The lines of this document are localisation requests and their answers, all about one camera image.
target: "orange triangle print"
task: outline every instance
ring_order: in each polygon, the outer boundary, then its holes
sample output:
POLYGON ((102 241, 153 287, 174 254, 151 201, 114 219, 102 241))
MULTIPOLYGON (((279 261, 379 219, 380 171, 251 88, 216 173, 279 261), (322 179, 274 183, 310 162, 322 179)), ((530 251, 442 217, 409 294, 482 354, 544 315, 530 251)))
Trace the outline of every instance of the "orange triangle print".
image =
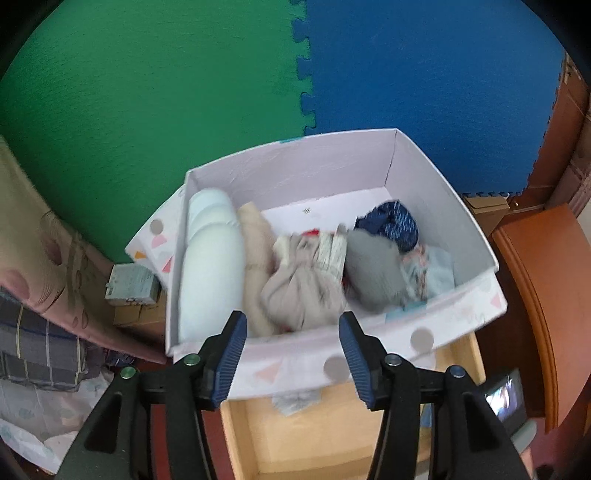
POLYGON ((277 374, 279 373, 279 368, 281 367, 282 363, 283 360, 279 360, 278 362, 275 362, 274 364, 259 370, 257 373, 255 373, 255 377, 272 384, 277 378, 277 374))

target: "blue gripper pad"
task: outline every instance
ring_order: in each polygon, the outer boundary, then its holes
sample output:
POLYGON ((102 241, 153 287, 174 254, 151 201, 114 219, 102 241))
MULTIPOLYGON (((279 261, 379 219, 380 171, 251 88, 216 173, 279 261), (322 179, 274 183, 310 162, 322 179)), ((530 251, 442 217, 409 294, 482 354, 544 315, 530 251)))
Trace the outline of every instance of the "blue gripper pad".
POLYGON ((371 410, 375 405, 375 395, 371 386, 371 372, 345 315, 341 315, 339 319, 339 339, 355 383, 357 395, 371 410))
POLYGON ((232 380, 236 373, 236 367, 246 342, 246 315, 242 312, 234 312, 232 315, 239 314, 240 317, 236 321, 231 332, 222 332, 222 337, 228 334, 226 348, 222 353, 220 361, 217 365, 214 385, 211 395, 211 401, 217 408, 219 404, 227 399, 228 392, 232 386, 232 380))

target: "blue foam mat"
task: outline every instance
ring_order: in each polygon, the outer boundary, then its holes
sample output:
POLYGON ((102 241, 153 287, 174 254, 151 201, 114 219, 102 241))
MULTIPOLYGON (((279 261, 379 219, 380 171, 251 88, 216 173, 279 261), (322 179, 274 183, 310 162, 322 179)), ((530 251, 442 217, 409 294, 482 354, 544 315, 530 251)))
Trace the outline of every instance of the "blue foam mat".
POLYGON ((456 191, 520 192, 551 115, 564 51, 521 0, 306 0, 306 135, 397 127, 456 191))

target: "green foam mat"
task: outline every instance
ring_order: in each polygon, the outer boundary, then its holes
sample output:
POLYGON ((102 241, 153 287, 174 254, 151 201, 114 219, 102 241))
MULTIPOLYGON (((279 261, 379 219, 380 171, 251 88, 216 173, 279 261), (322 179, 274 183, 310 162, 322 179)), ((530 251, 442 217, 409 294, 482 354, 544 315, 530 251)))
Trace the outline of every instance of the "green foam mat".
POLYGON ((297 137, 291 20, 263 0, 65 0, 0 82, 0 135, 47 203, 116 262, 186 170, 297 137))

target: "pink triangle print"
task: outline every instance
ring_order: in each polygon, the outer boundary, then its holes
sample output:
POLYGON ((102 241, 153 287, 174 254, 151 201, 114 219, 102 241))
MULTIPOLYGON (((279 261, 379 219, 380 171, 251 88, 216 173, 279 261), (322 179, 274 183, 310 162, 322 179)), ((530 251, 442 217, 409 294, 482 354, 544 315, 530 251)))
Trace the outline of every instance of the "pink triangle print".
POLYGON ((282 363, 283 360, 279 360, 278 362, 275 362, 274 364, 259 370, 257 373, 255 373, 255 377, 272 384, 277 378, 277 374, 279 373, 279 368, 281 367, 282 363))
POLYGON ((172 265, 172 264, 173 264, 173 258, 172 258, 172 257, 170 257, 170 258, 168 259, 168 261, 166 262, 166 265, 165 265, 165 266, 163 266, 163 268, 162 268, 162 272, 163 272, 163 273, 170 273, 170 267, 171 267, 171 265, 172 265))
POLYGON ((499 293, 497 292, 497 294, 492 298, 491 300, 491 305, 493 305, 493 307, 496 307, 497 309, 501 308, 501 296, 499 295, 499 293))

